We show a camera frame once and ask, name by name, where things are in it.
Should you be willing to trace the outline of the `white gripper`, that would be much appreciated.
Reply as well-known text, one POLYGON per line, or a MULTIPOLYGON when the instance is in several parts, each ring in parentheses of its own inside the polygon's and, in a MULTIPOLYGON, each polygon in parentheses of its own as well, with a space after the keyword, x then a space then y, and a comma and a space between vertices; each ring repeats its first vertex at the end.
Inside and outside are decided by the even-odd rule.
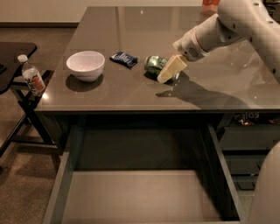
POLYGON ((182 55, 173 55, 157 76, 157 81, 165 83, 174 75, 180 73, 187 66, 187 61, 197 61, 208 55, 199 44, 196 37, 196 28, 192 28, 182 38, 176 40, 173 47, 182 55))

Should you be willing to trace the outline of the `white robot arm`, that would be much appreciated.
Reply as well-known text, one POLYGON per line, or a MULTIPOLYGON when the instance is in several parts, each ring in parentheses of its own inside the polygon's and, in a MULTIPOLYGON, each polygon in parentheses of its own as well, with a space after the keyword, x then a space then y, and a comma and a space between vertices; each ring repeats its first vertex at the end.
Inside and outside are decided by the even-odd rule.
MULTIPOLYGON (((276 80, 280 79, 280 25, 262 0, 220 0, 218 11, 193 27, 173 46, 171 57, 157 77, 165 83, 186 68, 187 62, 206 57, 212 50, 246 39, 276 80)), ((269 151, 256 181, 248 224, 280 224, 280 144, 269 151)))

